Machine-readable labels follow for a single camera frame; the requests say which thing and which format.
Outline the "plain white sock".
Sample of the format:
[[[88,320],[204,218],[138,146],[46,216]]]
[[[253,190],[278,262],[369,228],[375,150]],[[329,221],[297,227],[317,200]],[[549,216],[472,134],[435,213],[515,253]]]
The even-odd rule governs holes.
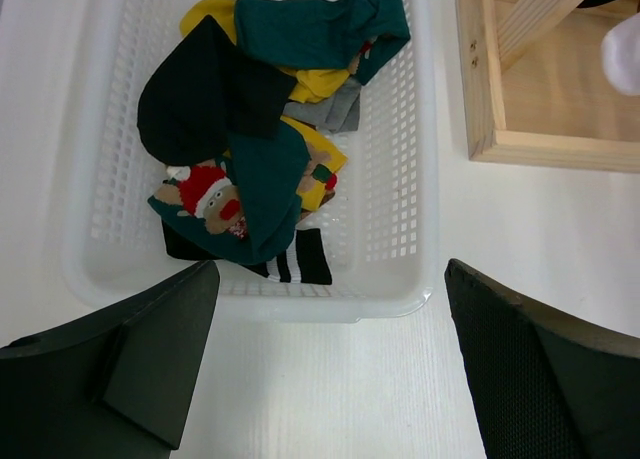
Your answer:
[[[601,44],[606,79],[619,93],[639,95],[639,14],[612,28]]]

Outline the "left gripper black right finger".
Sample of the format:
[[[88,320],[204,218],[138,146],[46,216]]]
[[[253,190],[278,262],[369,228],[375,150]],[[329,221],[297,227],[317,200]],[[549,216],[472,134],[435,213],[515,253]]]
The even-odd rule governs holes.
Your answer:
[[[638,338],[458,259],[444,279],[487,457],[638,457]]]

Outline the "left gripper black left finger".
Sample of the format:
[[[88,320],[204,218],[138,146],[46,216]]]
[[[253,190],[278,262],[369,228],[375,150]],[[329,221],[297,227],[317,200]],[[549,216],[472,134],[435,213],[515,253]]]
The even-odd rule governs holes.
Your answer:
[[[4,458],[167,458],[216,307],[213,261],[1,350]]]

